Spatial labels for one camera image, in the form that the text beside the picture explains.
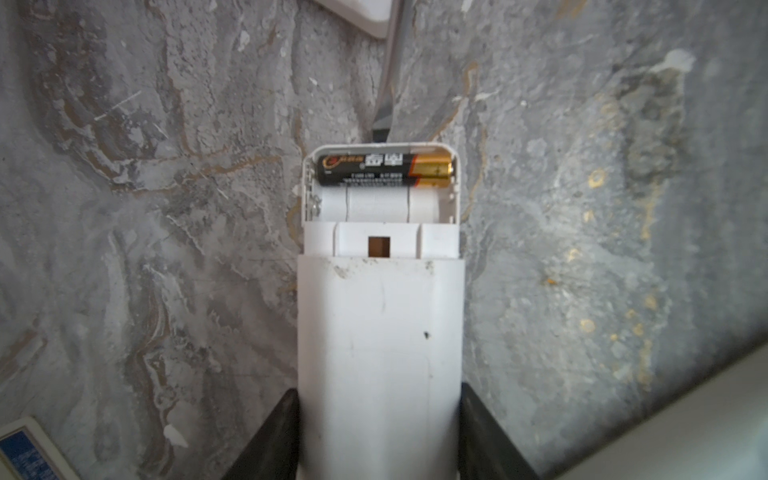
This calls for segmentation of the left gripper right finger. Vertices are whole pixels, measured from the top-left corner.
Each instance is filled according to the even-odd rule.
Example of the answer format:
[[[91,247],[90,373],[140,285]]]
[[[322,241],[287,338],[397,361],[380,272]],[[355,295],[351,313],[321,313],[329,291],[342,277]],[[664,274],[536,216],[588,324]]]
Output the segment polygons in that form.
[[[467,382],[461,385],[458,475],[468,480],[540,479]]]

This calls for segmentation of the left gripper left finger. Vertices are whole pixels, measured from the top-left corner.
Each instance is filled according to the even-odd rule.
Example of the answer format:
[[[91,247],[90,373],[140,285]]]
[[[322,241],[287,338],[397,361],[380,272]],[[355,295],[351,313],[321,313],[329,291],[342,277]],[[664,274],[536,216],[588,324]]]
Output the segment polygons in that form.
[[[300,459],[300,399],[288,389],[222,476],[224,480],[294,480]]]

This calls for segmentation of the white remote control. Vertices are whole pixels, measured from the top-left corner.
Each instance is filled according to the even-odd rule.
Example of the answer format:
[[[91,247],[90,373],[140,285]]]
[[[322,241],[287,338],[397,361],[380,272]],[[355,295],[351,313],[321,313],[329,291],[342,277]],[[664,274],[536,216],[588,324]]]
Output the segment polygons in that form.
[[[326,155],[447,153],[445,188],[324,187]],[[465,263],[458,153],[326,145],[304,160],[297,261],[301,479],[458,475]]]

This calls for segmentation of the white remote with label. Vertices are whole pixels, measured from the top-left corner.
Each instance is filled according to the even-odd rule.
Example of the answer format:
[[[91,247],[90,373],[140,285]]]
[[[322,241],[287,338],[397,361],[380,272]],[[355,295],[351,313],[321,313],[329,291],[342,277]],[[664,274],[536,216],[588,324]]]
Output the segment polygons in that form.
[[[34,417],[27,416],[1,427],[1,479],[79,478]]]

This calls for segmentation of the orange black screwdriver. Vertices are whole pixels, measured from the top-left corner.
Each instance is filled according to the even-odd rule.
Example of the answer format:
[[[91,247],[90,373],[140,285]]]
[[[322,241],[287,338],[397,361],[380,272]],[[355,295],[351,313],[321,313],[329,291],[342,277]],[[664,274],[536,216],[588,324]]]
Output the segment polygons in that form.
[[[385,143],[394,120],[397,86],[402,54],[413,14],[411,0],[394,0],[386,36],[386,48],[372,123],[372,141]]]

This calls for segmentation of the white battery cover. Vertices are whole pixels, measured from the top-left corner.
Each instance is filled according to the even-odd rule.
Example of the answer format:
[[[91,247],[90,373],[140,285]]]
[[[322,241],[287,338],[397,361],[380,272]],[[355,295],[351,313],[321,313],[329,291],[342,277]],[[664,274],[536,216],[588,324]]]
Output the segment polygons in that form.
[[[392,0],[315,0],[356,28],[377,39],[385,39],[392,11]]]

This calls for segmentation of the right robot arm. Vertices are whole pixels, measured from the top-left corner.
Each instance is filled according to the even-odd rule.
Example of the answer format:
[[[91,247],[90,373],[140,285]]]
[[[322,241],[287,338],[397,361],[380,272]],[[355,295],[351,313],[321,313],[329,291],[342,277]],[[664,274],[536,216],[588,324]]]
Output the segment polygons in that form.
[[[767,347],[700,385],[563,479],[765,479]]]

